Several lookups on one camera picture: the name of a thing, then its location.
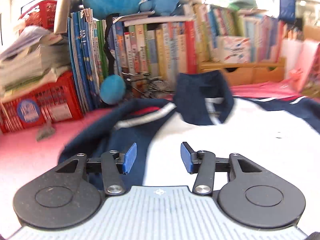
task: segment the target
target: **blue box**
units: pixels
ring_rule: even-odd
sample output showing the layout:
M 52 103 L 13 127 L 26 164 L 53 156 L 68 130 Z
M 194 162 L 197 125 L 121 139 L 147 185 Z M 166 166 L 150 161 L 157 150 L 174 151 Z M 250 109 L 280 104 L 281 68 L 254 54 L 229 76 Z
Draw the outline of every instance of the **blue box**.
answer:
M 274 16 L 287 23 L 294 23 L 296 0 L 273 0 L 275 6 Z

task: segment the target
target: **red plastic basket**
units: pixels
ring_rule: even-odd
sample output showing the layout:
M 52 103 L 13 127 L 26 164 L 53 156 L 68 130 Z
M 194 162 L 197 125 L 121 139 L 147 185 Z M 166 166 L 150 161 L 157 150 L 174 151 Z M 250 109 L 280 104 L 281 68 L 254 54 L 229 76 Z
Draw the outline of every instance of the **red plastic basket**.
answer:
M 44 124 L 83 118 L 71 71 L 63 73 L 57 82 L 43 85 L 0 109 L 0 129 L 15 132 Z
M 26 26 L 38 25 L 45 29 L 53 29 L 56 6 L 57 1 L 55 0 L 41 1 L 21 14 L 19 19 L 25 19 Z

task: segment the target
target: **gray gripper base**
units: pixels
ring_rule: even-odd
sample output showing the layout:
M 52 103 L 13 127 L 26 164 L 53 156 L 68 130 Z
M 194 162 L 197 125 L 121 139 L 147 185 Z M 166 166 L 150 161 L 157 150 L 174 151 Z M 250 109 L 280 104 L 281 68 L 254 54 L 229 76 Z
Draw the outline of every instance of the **gray gripper base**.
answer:
M 108 198 L 95 216 L 74 228 L 42 231 L 23 227 L 9 239 L 302 240 L 306 237 L 293 226 L 270 231 L 241 226 L 222 213 L 212 198 L 194 195 L 188 187 L 133 186 L 125 195 Z

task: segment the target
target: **blue ball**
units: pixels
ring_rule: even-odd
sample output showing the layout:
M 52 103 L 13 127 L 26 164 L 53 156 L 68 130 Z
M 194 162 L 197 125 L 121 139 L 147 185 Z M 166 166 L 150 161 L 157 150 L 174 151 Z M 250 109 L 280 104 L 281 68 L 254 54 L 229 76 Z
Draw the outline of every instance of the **blue ball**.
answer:
M 108 105 L 120 102 L 125 94 L 124 80 L 118 75 L 108 76 L 100 86 L 100 97 Z

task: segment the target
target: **silver bolt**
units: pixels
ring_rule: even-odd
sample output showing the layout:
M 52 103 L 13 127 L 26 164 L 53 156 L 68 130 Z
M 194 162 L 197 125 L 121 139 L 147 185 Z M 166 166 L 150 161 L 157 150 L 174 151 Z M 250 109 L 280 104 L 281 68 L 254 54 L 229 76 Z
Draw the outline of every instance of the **silver bolt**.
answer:
M 119 194 L 123 191 L 123 188 L 119 185 L 111 185 L 108 187 L 107 191 L 112 194 Z
M 207 185 L 196 186 L 195 191 L 200 194 L 206 194 L 210 191 L 210 187 Z

